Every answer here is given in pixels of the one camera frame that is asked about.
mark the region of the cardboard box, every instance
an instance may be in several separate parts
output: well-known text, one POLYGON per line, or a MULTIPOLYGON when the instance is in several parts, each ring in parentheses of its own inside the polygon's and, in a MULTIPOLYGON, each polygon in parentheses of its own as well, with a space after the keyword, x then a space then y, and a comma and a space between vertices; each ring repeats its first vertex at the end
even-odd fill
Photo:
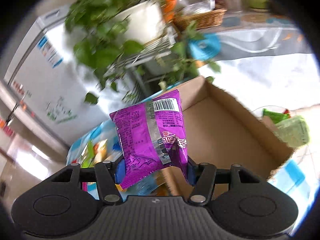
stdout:
MULTIPOLYGON (((292 155, 292 149, 234 97, 207 83, 204 77, 174 89, 180 92, 188 155, 196 163, 208 162, 220 169, 237 163, 267 179, 292 155)), ((193 187, 179 168, 162 171, 172 195, 190 195, 193 187)), ((228 185, 216 185, 213 197, 227 190, 228 185)))

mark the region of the blue round object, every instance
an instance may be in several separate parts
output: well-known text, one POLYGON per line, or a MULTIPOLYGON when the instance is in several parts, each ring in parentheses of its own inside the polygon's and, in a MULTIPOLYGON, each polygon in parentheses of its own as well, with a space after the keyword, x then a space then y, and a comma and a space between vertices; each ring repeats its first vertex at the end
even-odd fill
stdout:
POLYGON ((205 40, 190 40, 188 47, 191 56, 197 60, 209 60, 216 56, 221 50, 221 44, 215 33, 204 34, 205 40))

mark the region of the purple plastic wrapper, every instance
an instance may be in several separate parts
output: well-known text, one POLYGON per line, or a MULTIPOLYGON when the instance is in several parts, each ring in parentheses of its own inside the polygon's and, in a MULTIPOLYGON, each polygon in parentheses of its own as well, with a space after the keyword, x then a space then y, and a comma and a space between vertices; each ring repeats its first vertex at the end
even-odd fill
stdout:
POLYGON ((179 91, 110 114, 124 154, 122 188, 154 171, 176 166, 187 178, 187 141, 179 91))

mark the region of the green drawing on refrigerator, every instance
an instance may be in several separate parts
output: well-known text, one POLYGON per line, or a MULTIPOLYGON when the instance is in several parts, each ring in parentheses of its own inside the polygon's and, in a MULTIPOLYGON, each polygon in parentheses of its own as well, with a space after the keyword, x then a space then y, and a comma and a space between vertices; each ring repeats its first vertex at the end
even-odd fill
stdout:
POLYGON ((56 124, 68 122, 76 119, 77 115, 73 114, 70 108, 64 105, 64 98, 60 97, 56 104, 47 102, 47 117, 56 122, 56 124))

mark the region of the white barcode label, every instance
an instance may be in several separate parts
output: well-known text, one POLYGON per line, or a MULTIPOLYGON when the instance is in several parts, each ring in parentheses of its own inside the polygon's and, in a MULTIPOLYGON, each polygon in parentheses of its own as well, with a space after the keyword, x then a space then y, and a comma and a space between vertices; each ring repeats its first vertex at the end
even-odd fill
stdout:
POLYGON ((178 102, 175 98, 160 99, 153 102, 153 108, 156 111, 179 111, 178 102))

